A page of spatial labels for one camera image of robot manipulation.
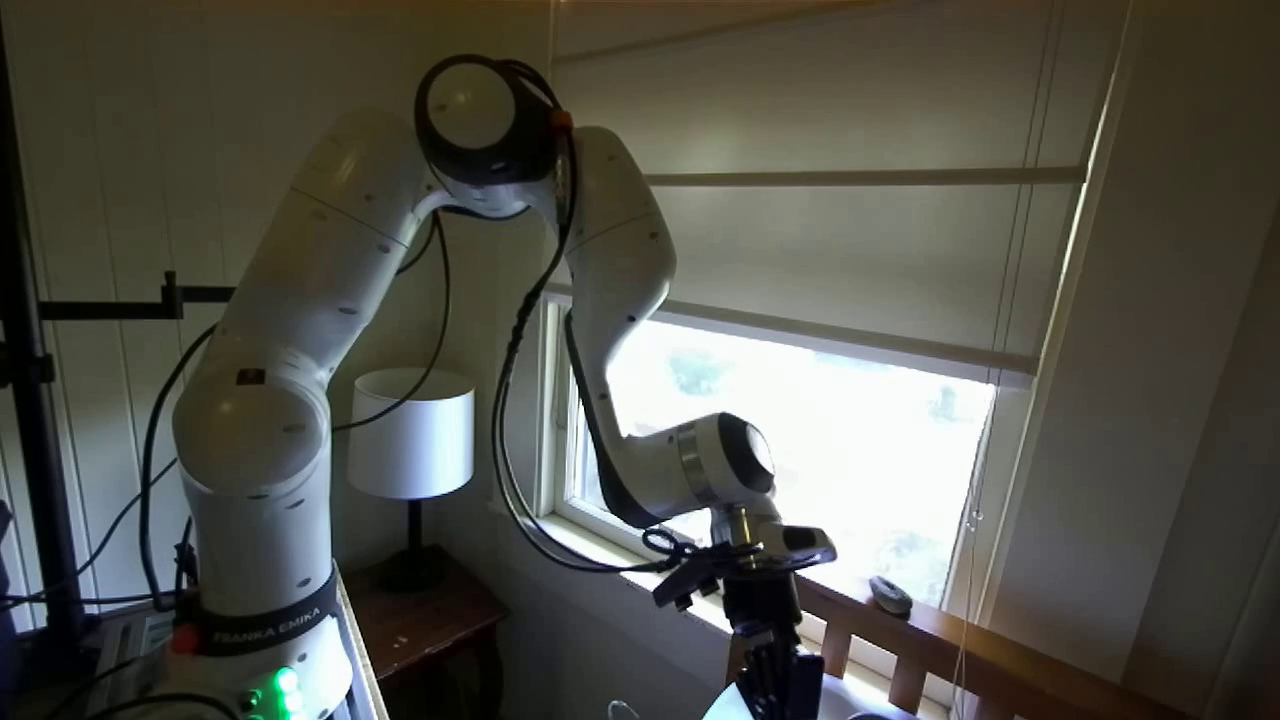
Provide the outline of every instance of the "white wall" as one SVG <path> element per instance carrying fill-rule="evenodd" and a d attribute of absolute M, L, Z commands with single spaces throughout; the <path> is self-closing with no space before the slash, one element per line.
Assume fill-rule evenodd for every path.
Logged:
<path fill-rule="evenodd" d="M 503 517 L 451 506 L 431 526 L 511 606 L 501 622 L 510 715 L 604 720 L 607 701 L 628 701 L 646 720 L 693 720 L 717 701 L 722 626 L 651 606 L 632 578 L 554 566 Z"/>
<path fill-rule="evenodd" d="M 1208 506 L 1269 442 L 1235 439 L 1252 457 L 1232 463 L 1203 451 L 1280 197 L 1276 28 L 1276 2 L 1265 0 L 1145 2 L 1140 55 L 1085 228 L 1077 295 L 1051 337 L 1040 427 L 994 605 L 1000 630 L 1103 677 L 1151 665 L 1148 652 L 1208 665 L 1191 689 L 1136 670 L 1148 691 L 1189 707 L 1203 707 L 1203 684 L 1222 665 L 1203 657 L 1200 630 L 1182 630 L 1203 621 L 1198 606 L 1214 605 L 1214 622 L 1232 622 L 1239 605 L 1218 605 L 1222 582 L 1184 573 L 1184 538 L 1172 544 L 1161 582 L 1156 573 L 1172 526 L 1198 531 L 1200 544 L 1232 536 L 1235 517 Z"/>
<path fill-rule="evenodd" d="M 1184 707 L 1214 701 L 1249 715 L 1235 704 L 1280 669 L 1276 368 L 1280 206 L 1127 658 L 1132 684 Z"/>

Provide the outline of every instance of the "black bracket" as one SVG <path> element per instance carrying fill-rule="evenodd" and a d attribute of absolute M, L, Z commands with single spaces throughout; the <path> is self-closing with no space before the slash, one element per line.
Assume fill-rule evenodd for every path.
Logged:
<path fill-rule="evenodd" d="M 0 387 L 8 384 L 54 384 L 54 357 L 34 357 L 30 364 L 8 361 L 8 344 L 0 344 Z"/>
<path fill-rule="evenodd" d="M 726 614 L 746 645 L 737 689 L 752 720 L 815 720 L 824 658 L 800 652 L 798 565 L 752 565 L 749 547 L 714 544 L 688 553 L 651 598 L 688 606 L 693 591 L 714 588 L 726 588 Z"/>
<path fill-rule="evenodd" d="M 177 272 L 163 272 L 155 302 L 119 302 L 119 298 L 46 298 L 41 318 L 179 318 L 185 302 L 225 302 L 237 286 L 214 284 L 177 284 Z"/>

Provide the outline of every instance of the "window frame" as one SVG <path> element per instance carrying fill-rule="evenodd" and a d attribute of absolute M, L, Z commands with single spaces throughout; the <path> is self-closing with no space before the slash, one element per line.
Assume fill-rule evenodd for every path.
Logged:
<path fill-rule="evenodd" d="M 562 519 L 571 531 L 586 531 L 586 536 L 607 544 L 614 553 L 646 554 L 638 526 L 628 526 L 620 519 L 604 519 L 602 513 L 590 513 L 569 500 L 571 463 L 580 463 L 580 457 L 571 457 L 569 446 L 590 439 L 580 412 L 571 412 L 580 405 L 580 395 L 578 395 L 578 379 L 571 379 L 569 346 L 564 346 L 564 330 L 562 330 L 569 306 L 571 306 L 569 286 L 554 286 L 540 302 L 540 416 L 544 416 L 540 427 L 544 427 L 544 434 L 540 434 L 535 506 L 544 519 Z M 780 328 L 762 328 L 762 323 L 742 323 L 742 318 L 717 318 L 717 316 L 695 316 L 693 306 L 660 306 L 651 318 L 705 328 L 705 330 L 734 330 L 734 337 L 752 337 L 752 341 L 786 341 L 786 344 L 800 344 L 800 346 L 847 353 L 847 357 L 867 357 L 881 364 L 941 373 L 941 364 L 933 357 L 922 357 L 913 364 L 901 353 L 883 357 L 881 346 L 860 346 L 851 341 L 838 344 L 832 337 L 804 337 L 804 330 L 780 330 Z M 994 416 L 990 416 L 990 433 L 979 439 L 979 461 L 975 461 L 970 500 L 959 506 L 959 526 L 953 538 L 953 559 L 948 559 L 946 598 L 941 598 L 946 611 L 958 611 L 970 621 L 985 621 L 994 573 L 1000 559 L 1000 536 L 1005 536 L 1005 519 L 1008 519 L 1012 486 L 1015 486 L 1012 482 L 1015 446 L 1023 439 L 1027 395 L 1034 395 L 1034 384 L 1023 373 L 994 368 L 985 384 L 998 387 Z"/>

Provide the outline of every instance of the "wooden furniture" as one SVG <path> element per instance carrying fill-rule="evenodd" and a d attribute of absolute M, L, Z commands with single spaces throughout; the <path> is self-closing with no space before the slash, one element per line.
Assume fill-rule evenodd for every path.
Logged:
<path fill-rule="evenodd" d="M 448 559 L 444 578 L 425 591 L 389 591 L 375 573 L 347 573 L 343 582 L 395 720 L 501 715 L 496 622 L 510 606 L 468 566 Z M 465 658 L 472 665 L 472 689 L 455 681 Z"/>
<path fill-rule="evenodd" d="M 973 691 L 979 720 L 1189 720 L 948 611 L 916 605 L 910 621 L 898 621 L 872 605 L 872 591 L 845 594 L 804 577 L 798 582 L 800 606 L 824 621 L 824 670 L 845 677 L 851 637 L 883 649 L 898 657 L 888 704 L 901 712 L 922 712 L 925 677 L 941 677 Z"/>
<path fill-rule="evenodd" d="M 385 704 L 385 691 L 375 689 L 367 645 L 363 645 L 363 630 L 360 630 L 360 621 L 354 606 L 354 591 L 343 578 L 336 582 L 336 606 L 340 606 L 343 641 L 354 652 L 354 707 L 357 707 L 357 715 L 393 715 Z"/>

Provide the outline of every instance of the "wall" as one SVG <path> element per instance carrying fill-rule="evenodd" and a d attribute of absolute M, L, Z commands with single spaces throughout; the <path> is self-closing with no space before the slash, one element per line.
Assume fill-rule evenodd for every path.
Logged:
<path fill-rule="evenodd" d="M 1218 578 L 1227 573 L 1239 594 L 1255 573 L 1249 559 L 1208 577 L 1200 566 L 1239 544 L 1265 553 L 1265 536 L 1239 538 L 1239 517 L 1214 506 L 1265 500 L 1255 513 L 1276 513 L 1276 493 L 1235 493 L 1255 482 L 1239 468 L 1269 468 L 1260 442 L 1274 427 L 1235 427 L 1260 398 L 1223 395 L 1235 373 L 1260 373 L 1227 364 L 1227 353 L 1280 197 L 1276 28 L 1276 7 L 1260 0 L 1140 12 L 1140 53 L 1085 225 L 1071 302 L 1051 337 L 994 605 L 998 626 L 1103 677 L 1132 665 L 1136 684 L 1189 707 L 1203 707 L 1222 669 L 1214 645 L 1239 614 Z M 1223 434 L 1239 457 L 1222 461 L 1214 442 Z M 1239 544 L 1198 553 L 1191 566 L 1189 536 Z M 1151 681 L 1148 665 L 1191 665 L 1200 677 L 1182 689 L 1189 670 Z"/>
<path fill-rule="evenodd" d="M 604 720 L 607 701 L 628 701 L 646 720 L 686 720 L 722 694 L 726 626 L 651 606 L 632 578 L 554 566 L 488 506 L 431 513 L 431 526 L 511 606 L 501 622 L 510 715 Z"/>

